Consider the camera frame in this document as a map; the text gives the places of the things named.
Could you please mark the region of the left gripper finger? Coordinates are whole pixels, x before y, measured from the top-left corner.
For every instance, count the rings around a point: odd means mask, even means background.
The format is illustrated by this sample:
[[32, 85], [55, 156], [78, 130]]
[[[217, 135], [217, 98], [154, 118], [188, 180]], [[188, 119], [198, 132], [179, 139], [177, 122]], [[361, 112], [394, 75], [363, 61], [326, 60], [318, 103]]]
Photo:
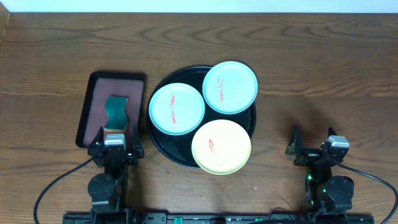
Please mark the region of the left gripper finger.
[[134, 126], [133, 128], [133, 143], [132, 143], [133, 149], [134, 150], [141, 150], [142, 149], [142, 143], [137, 131], [137, 126]]
[[101, 126], [95, 136], [95, 138], [92, 141], [92, 146], [95, 147], [96, 145], [102, 145], [103, 144], [103, 139], [104, 139], [104, 129]]

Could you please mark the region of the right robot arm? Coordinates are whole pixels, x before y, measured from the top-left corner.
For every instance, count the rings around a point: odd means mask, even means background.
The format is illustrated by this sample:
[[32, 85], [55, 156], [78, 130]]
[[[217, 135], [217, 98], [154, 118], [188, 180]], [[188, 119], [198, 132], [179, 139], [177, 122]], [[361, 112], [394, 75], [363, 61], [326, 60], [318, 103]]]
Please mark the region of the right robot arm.
[[305, 199], [321, 214], [343, 213], [352, 208], [354, 182], [342, 175], [333, 175], [332, 167], [343, 161], [349, 142], [330, 127], [328, 138], [318, 148], [305, 147], [299, 127], [295, 126], [285, 153], [295, 156], [294, 165], [307, 168]]

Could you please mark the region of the yellow plate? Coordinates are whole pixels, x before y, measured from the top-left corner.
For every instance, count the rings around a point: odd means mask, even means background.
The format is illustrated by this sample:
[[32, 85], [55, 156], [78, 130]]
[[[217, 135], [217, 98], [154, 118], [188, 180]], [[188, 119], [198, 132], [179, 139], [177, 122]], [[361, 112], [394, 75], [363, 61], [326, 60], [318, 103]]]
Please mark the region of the yellow plate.
[[192, 139], [192, 155], [204, 171], [215, 175], [240, 170], [251, 155], [251, 139], [246, 130], [226, 119], [204, 124]]

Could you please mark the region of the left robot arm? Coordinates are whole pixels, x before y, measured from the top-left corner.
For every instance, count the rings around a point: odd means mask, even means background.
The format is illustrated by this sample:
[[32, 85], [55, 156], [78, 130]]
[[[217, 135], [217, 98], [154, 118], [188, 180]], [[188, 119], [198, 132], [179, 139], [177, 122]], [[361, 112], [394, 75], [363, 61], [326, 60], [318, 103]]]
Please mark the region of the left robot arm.
[[128, 167], [138, 165], [144, 148], [137, 128], [133, 128], [132, 142], [123, 134], [104, 134], [100, 127], [88, 146], [88, 154], [103, 173], [95, 175], [88, 184], [91, 205], [96, 214], [116, 213], [126, 208]]

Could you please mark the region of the light blue plate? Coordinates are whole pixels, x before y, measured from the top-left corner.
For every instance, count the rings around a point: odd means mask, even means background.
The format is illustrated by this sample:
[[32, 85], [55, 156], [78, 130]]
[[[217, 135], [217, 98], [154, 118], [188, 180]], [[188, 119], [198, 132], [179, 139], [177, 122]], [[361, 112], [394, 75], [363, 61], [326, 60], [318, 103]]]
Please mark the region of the light blue plate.
[[204, 115], [202, 95], [185, 83], [171, 83], [159, 88], [149, 102], [152, 124], [159, 131], [173, 136], [193, 131]]
[[247, 65], [235, 61], [221, 62], [205, 75], [202, 92], [213, 110], [222, 114], [237, 114], [254, 103], [258, 81]]

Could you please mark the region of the green sponge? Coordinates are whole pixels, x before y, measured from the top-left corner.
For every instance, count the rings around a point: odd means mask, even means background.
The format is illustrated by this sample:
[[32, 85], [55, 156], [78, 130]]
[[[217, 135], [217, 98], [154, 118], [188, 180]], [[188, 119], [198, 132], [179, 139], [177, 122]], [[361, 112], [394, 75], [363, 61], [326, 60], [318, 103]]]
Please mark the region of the green sponge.
[[109, 96], [105, 103], [105, 111], [108, 116], [104, 129], [108, 131], [125, 131], [128, 124], [126, 115], [126, 104], [128, 98], [120, 96]]

